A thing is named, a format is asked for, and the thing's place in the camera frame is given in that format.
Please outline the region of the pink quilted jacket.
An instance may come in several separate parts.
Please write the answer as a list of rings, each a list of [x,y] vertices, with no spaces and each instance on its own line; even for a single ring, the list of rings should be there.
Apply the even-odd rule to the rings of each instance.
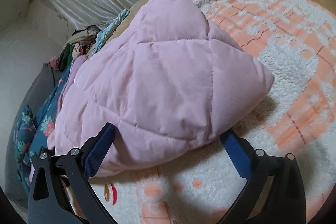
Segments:
[[[65,93],[55,153],[81,147],[112,123],[116,139],[97,175],[151,168],[214,141],[267,96],[273,81],[227,32],[205,44],[100,50]]]

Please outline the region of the blue floral duvet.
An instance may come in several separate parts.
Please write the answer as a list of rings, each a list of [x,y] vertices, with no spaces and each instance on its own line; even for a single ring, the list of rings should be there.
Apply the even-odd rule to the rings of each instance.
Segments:
[[[72,65],[55,71],[50,64],[42,70],[29,88],[18,111],[13,129],[14,159],[19,181],[29,194],[33,157],[47,148],[47,138],[55,129],[60,97],[68,83]]]

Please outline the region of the orange white bear blanket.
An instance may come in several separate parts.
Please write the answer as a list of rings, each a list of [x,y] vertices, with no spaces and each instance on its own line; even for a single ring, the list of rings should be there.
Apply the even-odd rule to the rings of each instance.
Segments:
[[[233,128],[295,155],[311,220],[335,186],[335,16],[309,0],[149,0],[72,69],[58,155],[118,131],[92,180],[119,223],[216,223],[242,190]]]

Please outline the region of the pile of dark clothes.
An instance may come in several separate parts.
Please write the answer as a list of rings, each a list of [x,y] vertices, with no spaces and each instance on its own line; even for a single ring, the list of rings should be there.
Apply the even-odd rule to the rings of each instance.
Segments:
[[[63,72],[79,56],[86,55],[95,43],[100,28],[89,26],[85,30],[75,31],[66,41],[59,57],[50,59],[50,66],[55,71]]]

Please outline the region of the light blue garment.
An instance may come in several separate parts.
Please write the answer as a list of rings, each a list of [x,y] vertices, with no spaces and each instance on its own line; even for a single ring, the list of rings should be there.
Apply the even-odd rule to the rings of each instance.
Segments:
[[[115,32],[117,27],[126,19],[126,17],[130,14],[130,10],[123,9],[118,16],[116,16],[110,24],[106,26],[103,30],[101,30],[95,39],[95,44],[91,48],[90,57],[92,57],[94,54],[98,53],[99,50],[102,49],[102,47],[105,45],[107,40],[112,36],[112,34]]]

